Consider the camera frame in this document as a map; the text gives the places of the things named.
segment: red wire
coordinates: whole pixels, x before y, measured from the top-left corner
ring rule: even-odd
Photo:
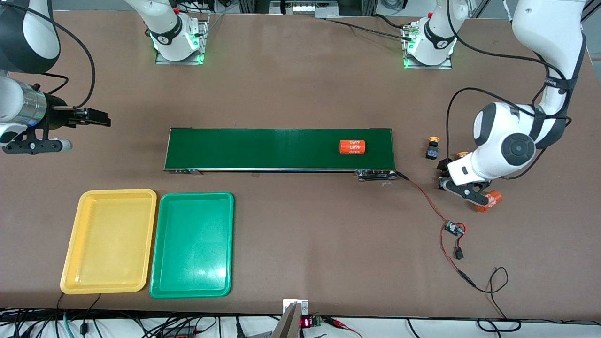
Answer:
[[[436,206],[436,204],[434,204],[434,202],[432,201],[432,199],[430,198],[430,196],[414,181],[409,180],[409,182],[411,184],[413,184],[416,188],[418,188],[422,194],[424,194],[424,196],[426,197],[426,199],[428,200],[428,203],[430,203],[430,207],[432,207],[432,209],[434,209],[434,211],[446,222],[448,222],[448,219],[446,217],[443,216],[442,212],[438,209],[438,207]]]
[[[436,212],[440,218],[442,218],[443,221],[445,221],[445,224],[442,225],[441,227],[441,250],[442,253],[444,253],[445,258],[447,258],[447,261],[451,264],[451,266],[453,266],[453,268],[459,272],[460,269],[457,267],[457,265],[455,264],[455,262],[453,262],[453,259],[451,258],[451,256],[449,256],[447,249],[445,248],[444,243],[442,242],[442,234],[445,231],[445,228],[447,226],[447,222],[449,222],[449,220],[444,217],[444,215],[442,214],[442,212],[438,209],[438,207],[436,206],[436,204],[434,203],[434,201],[432,201],[432,199],[430,198],[430,196],[425,192],[425,190],[423,190],[417,183],[413,182],[412,180],[408,180],[411,184],[413,184],[416,188],[418,188],[422,194],[424,194],[424,196],[426,197],[426,199],[428,200],[428,203],[430,204],[430,207],[432,207],[432,209],[434,210],[434,212]],[[468,228],[465,226],[465,224],[460,223],[460,222],[456,222],[453,223],[456,226],[459,226],[462,228],[463,230],[463,235],[468,231]],[[457,239],[457,246],[459,246],[459,241],[461,240],[461,238],[463,237],[463,235],[461,235],[458,239]]]
[[[354,332],[354,333],[356,333],[356,334],[357,334],[357,336],[359,336],[359,337],[363,338],[363,336],[361,335],[361,333],[359,333],[359,332],[357,332],[357,331],[355,331],[355,330],[351,329],[350,327],[346,326],[346,324],[345,324],[345,323],[343,323],[343,322],[341,322],[341,321],[334,320],[334,327],[337,327],[337,328],[341,328],[341,329],[343,329],[343,330],[347,330],[347,331]]]
[[[357,332],[357,331],[355,331],[355,330],[351,329],[350,327],[348,327],[348,326],[346,326],[346,325],[343,327],[343,329],[344,329],[344,330],[349,330],[349,331],[351,331],[351,332],[354,332],[354,333],[356,333],[356,334],[357,334],[357,336],[359,336],[359,337],[363,338],[363,336],[361,335],[361,333],[359,333],[359,332]]]

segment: orange cylinder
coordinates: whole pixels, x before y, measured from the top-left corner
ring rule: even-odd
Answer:
[[[365,140],[340,140],[341,154],[364,154]]]
[[[474,205],[476,207],[477,211],[485,212],[488,209],[490,209],[491,207],[494,207],[495,205],[497,205],[497,203],[500,203],[501,201],[503,201],[503,196],[501,196],[501,193],[498,192],[497,190],[491,190],[491,191],[487,192],[486,195],[484,195],[484,196],[486,196],[486,198],[489,199],[489,202],[485,206]]]

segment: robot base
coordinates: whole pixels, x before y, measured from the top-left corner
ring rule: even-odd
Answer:
[[[410,37],[412,40],[411,41],[405,41],[403,40],[403,66],[405,69],[453,69],[452,65],[451,65],[451,54],[453,53],[453,49],[451,48],[451,52],[449,53],[449,56],[447,57],[447,59],[441,63],[441,64],[437,64],[435,66],[429,66],[426,64],[423,64],[419,61],[417,61],[417,59],[411,55],[410,53],[408,53],[407,51],[410,49],[415,49],[416,48],[416,41],[419,38],[419,22],[412,22],[411,26],[405,26],[407,29],[401,29],[401,36],[404,37]]]
[[[190,56],[180,61],[170,61],[165,59],[160,53],[156,52],[155,64],[185,64],[185,65],[198,65],[204,63],[204,52],[207,48],[207,33],[209,30],[208,21],[192,19],[192,33],[198,35],[190,35],[189,42],[193,46],[198,46]]]

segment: robotic arm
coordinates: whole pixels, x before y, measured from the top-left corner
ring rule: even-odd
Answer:
[[[561,138],[586,47],[580,26],[584,4],[585,0],[520,0],[513,20],[516,38],[565,79],[548,69],[542,101],[534,109],[499,102],[485,106],[474,122],[477,149],[448,163],[452,181],[441,182],[443,188],[482,204],[470,198],[473,191],[462,185],[489,182],[520,170],[533,160],[536,149]]]
[[[181,61],[197,51],[198,19],[176,14],[169,0],[124,0],[148,26],[154,48],[169,61]]]
[[[468,4],[465,0],[437,0],[436,8],[431,16],[423,17],[417,22],[418,33],[414,43],[407,48],[407,53],[428,66],[443,63],[453,51],[456,39],[449,25],[447,12],[451,15],[453,28],[459,31],[468,17]]]
[[[165,59],[180,61],[199,49],[198,19],[176,14],[168,0],[125,1],[142,16]],[[5,153],[66,152],[71,142],[49,139],[49,130],[82,124],[110,126],[111,120],[104,112],[73,109],[59,97],[40,91],[38,85],[8,77],[8,72],[42,74],[60,55],[54,25],[31,10],[52,19],[50,0],[0,0],[0,147]],[[36,129],[43,130],[42,139],[36,137]]]
[[[81,124],[110,126],[111,120],[104,112],[74,109],[59,97],[40,91],[39,85],[8,77],[8,72],[44,73],[60,54],[54,25],[24,8],[52,19],[50,0],[0,2],[0,146],[5,153],[65,152],[71,149],[71,142],[49,139],[50,129]],[[40,140],[36,129],[43,130]]]

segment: table surface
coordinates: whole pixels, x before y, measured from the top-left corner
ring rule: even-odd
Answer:
[[[97,84],[88,106],[112,127],[62,128],[64,154],[0,154],[0,306],[54,307],[73,217],[91,189],[230,191],[236,197],[233,279],[224,298],[154,300],[106,294],[101,309],[278,313],[283,298],[308,298],[333,315],[498,317],[486,295],[450,267],[441,220],[406,181],[359,183],[351,174],[162,171],[169,128],[392,128],[397,169],[419,183],[444,215],[468,228],[457,262],[480,287],[504,266],[495,296],[512,318],[600,319],[600,87],[588,59],[561,141],[519,180],[496,180],[501,204],[485,214],[435,187],[427,138],[444,136],[453,93],[474,86],[530,102],[544,69],[455,48],[453,70],[403,68],[398,40],[304,16],[227,15],[211,32],[203,66],[155,66],[134,12],[58,12],[90,49]],[[387,32],[379,19],[348,19]],[[531,56],[504,20],[468,20],[466,41]],[[71,82],[58,95],[80,102],[90,81],[85,54],[61,34],[52,72]],[[42,89],[43,76],[18,76]],[[491,102],[465,93],[451,112],[451,151],[473,150],[471,125]],[[454,238],[446,236],[452,248]],[[502,282],[496,278],[495,284]],[[65,296],[87,308],[95,295]]]

